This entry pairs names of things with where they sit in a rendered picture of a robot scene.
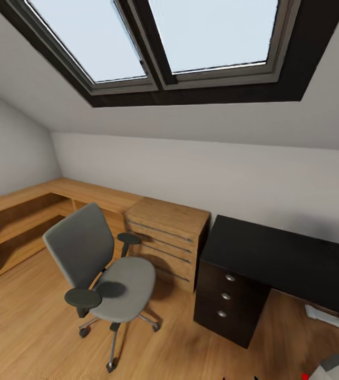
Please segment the swivel chair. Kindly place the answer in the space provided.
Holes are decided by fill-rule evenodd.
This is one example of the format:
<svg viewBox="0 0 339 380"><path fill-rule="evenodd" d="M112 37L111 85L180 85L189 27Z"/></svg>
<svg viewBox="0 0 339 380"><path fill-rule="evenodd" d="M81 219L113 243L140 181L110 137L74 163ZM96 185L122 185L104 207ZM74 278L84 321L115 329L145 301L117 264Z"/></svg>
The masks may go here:
<svg viewBox="0 0 339 380"><path fill-rule="evenodd" d="M80 319L89 312L95 315L80 326L80 337L87 335L86 326L99 319L112 322L114 338L110 362L106 365L109 373L115 369L113 356L121 323L139 317L151 324L155 333L159 330L156 322L141 314L153 293L156 270L144 258L127 256L129 245L141 243L140 237L120 233L117 238L124 242L121 258L106 268L113 257L114 238L96 202L58 221L42 236L73 288L65 294L66 303L77 309Z"/></svg>

